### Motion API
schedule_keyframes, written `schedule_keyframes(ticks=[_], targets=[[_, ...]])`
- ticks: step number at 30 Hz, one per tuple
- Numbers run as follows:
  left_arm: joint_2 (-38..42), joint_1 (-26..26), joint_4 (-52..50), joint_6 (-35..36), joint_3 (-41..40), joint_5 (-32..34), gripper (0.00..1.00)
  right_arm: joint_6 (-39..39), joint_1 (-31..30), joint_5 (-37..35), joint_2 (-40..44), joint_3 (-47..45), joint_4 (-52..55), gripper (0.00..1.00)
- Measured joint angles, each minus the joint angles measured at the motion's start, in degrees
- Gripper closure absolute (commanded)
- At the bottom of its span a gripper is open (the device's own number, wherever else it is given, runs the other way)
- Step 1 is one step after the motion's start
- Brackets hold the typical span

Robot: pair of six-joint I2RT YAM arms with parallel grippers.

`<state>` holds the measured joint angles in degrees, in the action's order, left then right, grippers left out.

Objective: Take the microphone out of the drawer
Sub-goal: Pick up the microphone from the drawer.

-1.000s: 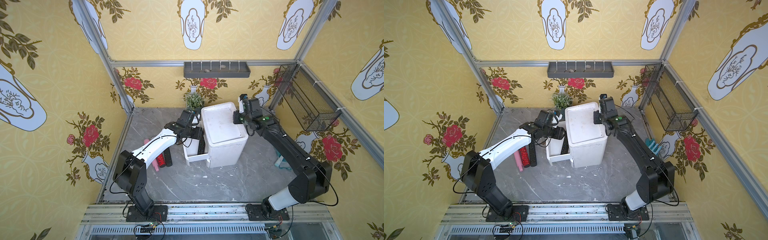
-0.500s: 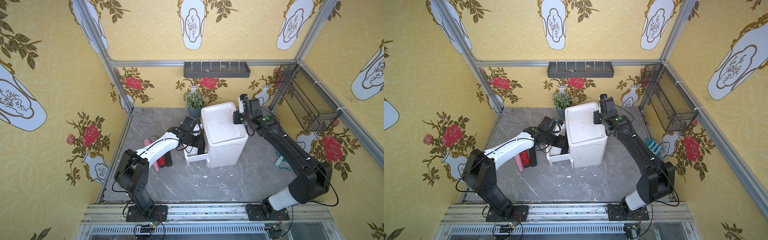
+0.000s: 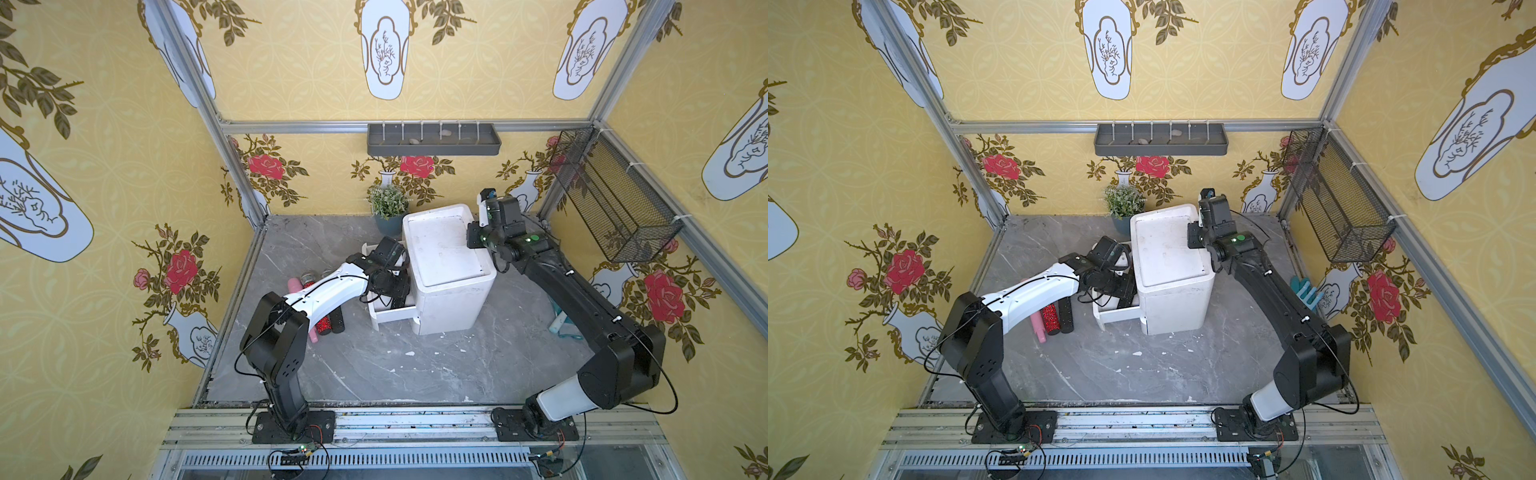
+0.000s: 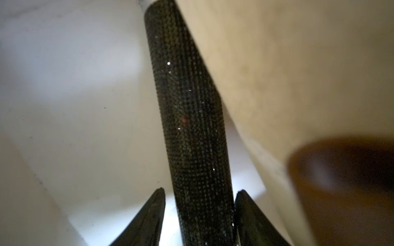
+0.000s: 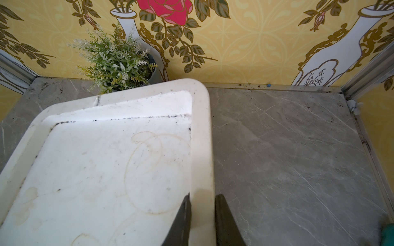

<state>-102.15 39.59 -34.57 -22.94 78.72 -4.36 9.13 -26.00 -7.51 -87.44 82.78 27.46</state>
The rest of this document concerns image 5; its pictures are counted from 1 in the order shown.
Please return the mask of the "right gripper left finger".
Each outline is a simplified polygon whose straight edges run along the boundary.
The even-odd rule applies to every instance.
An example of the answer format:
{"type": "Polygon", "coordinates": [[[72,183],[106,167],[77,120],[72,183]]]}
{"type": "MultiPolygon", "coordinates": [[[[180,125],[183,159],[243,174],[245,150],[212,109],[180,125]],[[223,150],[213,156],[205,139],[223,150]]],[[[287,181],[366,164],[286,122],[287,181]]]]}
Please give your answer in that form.
{"type": "Polygon", "coordinates": [[[162,246],[188,246],[191,229],[190,194],[186,195],[162,246]]]}

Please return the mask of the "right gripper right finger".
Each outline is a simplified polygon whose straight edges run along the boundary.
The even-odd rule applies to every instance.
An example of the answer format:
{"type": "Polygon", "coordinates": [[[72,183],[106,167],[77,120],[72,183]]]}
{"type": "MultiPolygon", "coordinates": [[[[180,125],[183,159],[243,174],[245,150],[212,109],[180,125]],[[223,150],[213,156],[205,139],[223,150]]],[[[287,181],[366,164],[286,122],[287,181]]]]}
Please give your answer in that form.
{"type": "Polygon", "coordinates": [[[246,246],[223,194],[215,197],[215,230],[217,246],[246,246]]]}

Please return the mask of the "white drawer cabinet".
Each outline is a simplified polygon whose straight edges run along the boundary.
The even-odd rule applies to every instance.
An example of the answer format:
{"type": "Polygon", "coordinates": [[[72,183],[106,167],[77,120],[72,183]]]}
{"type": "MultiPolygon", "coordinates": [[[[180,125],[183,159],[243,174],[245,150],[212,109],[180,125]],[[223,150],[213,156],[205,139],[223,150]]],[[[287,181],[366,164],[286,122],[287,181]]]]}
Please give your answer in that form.
{"type": "Polygon", "coordinates": [[[181,79],[48,107],[1,173],[3,246],[214,246],[210,99],[181,79]]]}

